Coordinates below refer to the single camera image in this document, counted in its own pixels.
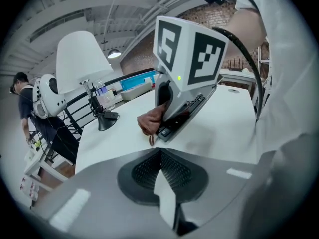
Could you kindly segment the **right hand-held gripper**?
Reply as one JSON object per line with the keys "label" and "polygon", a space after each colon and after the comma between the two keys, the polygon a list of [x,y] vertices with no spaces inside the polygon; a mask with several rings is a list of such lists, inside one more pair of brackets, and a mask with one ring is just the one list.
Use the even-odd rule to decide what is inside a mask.
{"label": "right hand-held gripper", "polygon": [[158,16],[154,35],[154,55],[176,83],[181,93],[173,92],[171,80],[155,89],[155,106],[162,109],[162,120],[194,116],[216,91],[219,71],[225,58],[228,39],[198,23]]}

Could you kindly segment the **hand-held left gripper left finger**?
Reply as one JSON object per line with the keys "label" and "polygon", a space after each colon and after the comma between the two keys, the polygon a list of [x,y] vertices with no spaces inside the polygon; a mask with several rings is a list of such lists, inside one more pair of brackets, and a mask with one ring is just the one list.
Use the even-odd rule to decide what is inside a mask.
{"label": "hand-held left gripper left finger", "polygon": [[171,237],[156,206],[140,205],[120,190],[117,174],[149,149],[95,163],[52,190],[35,210],[44,237]]}

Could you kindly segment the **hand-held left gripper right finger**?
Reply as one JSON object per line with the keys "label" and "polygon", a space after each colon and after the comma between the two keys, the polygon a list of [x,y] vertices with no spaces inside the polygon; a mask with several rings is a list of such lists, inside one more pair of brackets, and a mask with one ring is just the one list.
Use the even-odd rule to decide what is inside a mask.
{"label": "hand-held left gripper right finger", "polygon": [[242,236],[266,179],[271,153],[256,165],[161,149],[159,213],[184,236]]}

